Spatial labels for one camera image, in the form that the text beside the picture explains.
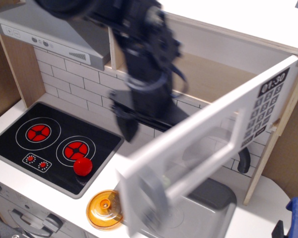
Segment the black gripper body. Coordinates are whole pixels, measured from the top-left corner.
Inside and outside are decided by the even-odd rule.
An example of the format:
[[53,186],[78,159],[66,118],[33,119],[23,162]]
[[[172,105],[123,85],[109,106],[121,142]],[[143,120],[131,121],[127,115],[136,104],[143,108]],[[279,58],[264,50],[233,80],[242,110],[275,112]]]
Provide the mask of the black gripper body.
[[133,115],[139,124],[160,131],[188,118],[173,100],[171,76],[162,76],[150,83],[129,78],[127,86],[128,90],[113,90],[109,94],[116,117]]

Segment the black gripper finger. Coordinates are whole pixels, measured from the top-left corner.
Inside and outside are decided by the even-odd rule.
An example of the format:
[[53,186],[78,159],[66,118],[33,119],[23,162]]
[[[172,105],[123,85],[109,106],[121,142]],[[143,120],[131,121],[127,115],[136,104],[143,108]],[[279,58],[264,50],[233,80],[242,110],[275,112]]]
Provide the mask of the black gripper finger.
[[117,116],[117,124],[126,141],[131,142],[139,128],[139,123],[133,115],[128,117]]

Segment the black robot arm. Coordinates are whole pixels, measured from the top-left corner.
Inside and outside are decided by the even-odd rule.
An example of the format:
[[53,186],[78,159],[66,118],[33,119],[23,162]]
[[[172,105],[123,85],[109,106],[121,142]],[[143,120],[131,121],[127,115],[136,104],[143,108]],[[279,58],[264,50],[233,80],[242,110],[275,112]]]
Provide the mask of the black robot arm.
[[172,76],[183,73],[173,64],[180,42],[168,28],[156,0],[40,0],[52,16],[108,26],[124,54],[128,90],[110,93],[117,125],[132,141],[139,124],[167,131],[187,118],[175,103]]

